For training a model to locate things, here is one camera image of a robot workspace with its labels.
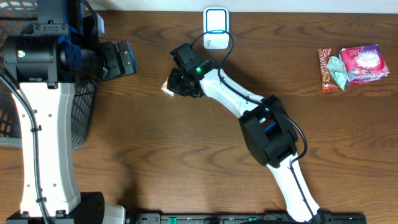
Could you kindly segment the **small orange snack packet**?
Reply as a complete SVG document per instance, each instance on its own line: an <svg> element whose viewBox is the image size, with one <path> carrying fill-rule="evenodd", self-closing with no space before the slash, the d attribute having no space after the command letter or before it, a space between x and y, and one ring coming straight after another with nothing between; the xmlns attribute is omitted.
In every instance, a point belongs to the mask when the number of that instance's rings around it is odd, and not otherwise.
<svg viewBox="0 0 398 224"><path fill-rule="evenodd" d="M169 80L169 79L166 79L166 81L163 82L162 87L161 87L161 90L162 90L166 95L169 95L169 96L171 96L171 97L174 97L175 93L172 92L171 90L169 90L169 89L167 88L168 80Z"/></svg>

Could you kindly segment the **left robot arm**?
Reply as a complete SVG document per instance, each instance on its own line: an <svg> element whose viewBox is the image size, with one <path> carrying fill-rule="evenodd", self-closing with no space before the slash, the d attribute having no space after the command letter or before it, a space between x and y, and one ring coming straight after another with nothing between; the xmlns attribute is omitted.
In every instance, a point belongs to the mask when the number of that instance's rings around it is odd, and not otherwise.
<svg viewBox="0 0 398 224"><path fill-rule="evenodd" d="M128 41L100 42L102 18L87 1L39 1L28 30L2 47L19 116L24 162L20 209L8 223L134 223L101 192L81 192L72 155L73 102L97 80L137 72Z"/></svg>

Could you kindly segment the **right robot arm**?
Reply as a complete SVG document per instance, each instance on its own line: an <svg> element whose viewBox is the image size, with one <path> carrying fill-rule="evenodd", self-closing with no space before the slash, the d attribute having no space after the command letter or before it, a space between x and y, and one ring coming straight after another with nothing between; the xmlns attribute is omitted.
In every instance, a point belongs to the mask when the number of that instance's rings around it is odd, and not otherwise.
<svg viewBox="0 0 398 224"><path fill-rule="evenodd" d="M297 152L296 143L305 135L278 97L264 98L245 89L227 76L220 64L201 59L189 43L170 54L177 66L167 79L167 89L181 96L207 96L232 112L250 154L274 176L290 217L300 223L321 223L323 212L299 166L304 153Z"/></svg>

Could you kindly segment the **purple snack packet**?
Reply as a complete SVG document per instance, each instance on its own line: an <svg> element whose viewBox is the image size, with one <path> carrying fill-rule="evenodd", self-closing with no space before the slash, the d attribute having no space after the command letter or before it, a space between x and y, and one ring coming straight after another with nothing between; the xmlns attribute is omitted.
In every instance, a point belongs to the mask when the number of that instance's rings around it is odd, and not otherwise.
<svg viewBox="0 0 398 224"><path fill-rule="evenodd" d="M339 52L348 77L348 85L374 82L390 74L377 44L343 48Z"/></svg>

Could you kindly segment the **teal snack packet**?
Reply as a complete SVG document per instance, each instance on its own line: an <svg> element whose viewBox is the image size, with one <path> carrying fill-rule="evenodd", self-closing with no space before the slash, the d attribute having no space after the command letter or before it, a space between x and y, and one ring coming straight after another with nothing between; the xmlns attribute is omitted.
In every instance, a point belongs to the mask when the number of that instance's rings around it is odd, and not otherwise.
<svg viewBox="0 0 398 224"><path fill-rule="evenodd" d="M345 86L348 82L348 73L342 59L331 56L327 63L327 68L331 74L332 79L335 83L345 91Z"/></svg>

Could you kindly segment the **orange-red snack bar wrapper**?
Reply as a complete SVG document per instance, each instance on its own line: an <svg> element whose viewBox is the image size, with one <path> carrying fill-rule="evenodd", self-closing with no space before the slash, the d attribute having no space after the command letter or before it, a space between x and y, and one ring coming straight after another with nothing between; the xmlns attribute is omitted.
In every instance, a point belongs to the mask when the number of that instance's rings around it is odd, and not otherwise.
<svg viewBox="0 0 398 224"><path fill-rule="evenodd" d="M331 77L331 73L327 67L329 58L331 57L331 48L320 48L317 50L320 65L320 75L322 80L322 92L329 93L338 91L338 86Z"/></svg>

